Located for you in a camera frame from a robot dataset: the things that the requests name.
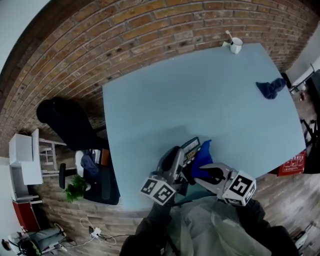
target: white wall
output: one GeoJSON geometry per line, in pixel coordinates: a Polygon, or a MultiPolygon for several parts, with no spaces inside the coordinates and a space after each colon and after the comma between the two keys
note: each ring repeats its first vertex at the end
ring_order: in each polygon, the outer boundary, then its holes
{"type": "Polygon", "coordinates": [[[0,0],[0,72],[17,42],[49,0],[0,0]]]}
{"type": "Polygon", "coordinates": [[[292,85],[302,82],[313,71],[320,69],[320,25],[316,28],[306,47],[286,74],[292,85]]]}
{"type": "MultiPolygon", "coordinates": [[[[11,190],[9,183],[9,159],[0,157],[0,240],[8,239],[13,232],[20,232],[20,224],[12,204],[11,190]]],[[[13,256],[12,251],[6,251],[0,245],[1,256],[13,256]]]]}

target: white mug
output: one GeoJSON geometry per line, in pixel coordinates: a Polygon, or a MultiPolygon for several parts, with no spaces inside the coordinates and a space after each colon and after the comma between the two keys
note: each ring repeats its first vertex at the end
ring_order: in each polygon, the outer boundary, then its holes
{"type": "Polygon", "coordinates": [[[241,51],[242,45],[244,42],[238,37],[233,37],[230,45],[230,50],[234,54],[238,54],[241,51]]]}

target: black and white marker cube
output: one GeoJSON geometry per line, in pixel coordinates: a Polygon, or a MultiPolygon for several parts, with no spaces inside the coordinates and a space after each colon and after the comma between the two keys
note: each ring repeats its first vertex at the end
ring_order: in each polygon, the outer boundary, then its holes
{"type": "Polygon", "coordinates": [[[256,180],[244,171],[239,171],[222,198],[228,204],[245,206],[256,191],[256,180]]]}
{"type": "Polygon", "coordinates": [[[140,192],[162,206],[176,193],[165,181],[154,178],[147,178],[140,192]]]}

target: wooden floor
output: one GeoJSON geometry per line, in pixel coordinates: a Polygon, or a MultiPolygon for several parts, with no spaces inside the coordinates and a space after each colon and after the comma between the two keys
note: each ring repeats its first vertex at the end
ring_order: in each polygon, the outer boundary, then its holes
{"type": "MultiPolygon", "coordinates": [[[[315,110],[306,95],[305,101],[299,101],[299,95],[293,96],[299,116],[308,122],[316,117],[315,110]]],[[[43,199],[40,210],[49,222],[60,223],[67,235],[82,244],[90,240],[89,231],[80,225],[80,218],[88,218],[93,226],[99,226],[105,234],[134,234],[137,225],[146,212],[123,211],[121,205],[104,205],[81,200],[67,203],[57,177],[45,178],[43,185],[33,186],[43,199]]],[[[266,174],[257,181],[254,198],[259,200],[266,212],[266,220],[271,225],[282,225],[294,235],[304,230],[310,223],[312,227],[305,250],[305,256],[315,256],[320,249],[320,174],[276,177],[266,174]]],[[[126,237],[118,237],[116,245],[94,240],[84,246],[70,248],[68,254],[77,256],[113,256],[118,255],[126,237]]]]}

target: green plant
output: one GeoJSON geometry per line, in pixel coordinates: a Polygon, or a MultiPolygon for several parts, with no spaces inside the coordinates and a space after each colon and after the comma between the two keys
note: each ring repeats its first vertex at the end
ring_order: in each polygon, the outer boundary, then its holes
{"type": "Polygon", "coordinates": [[[87,183],[84,178],[81,176],[76,176],[72,183],[69,184],[65,189],[66,200],[70,203],[78,200],[79,198],[83,198],[86,192],[87,183]]]}

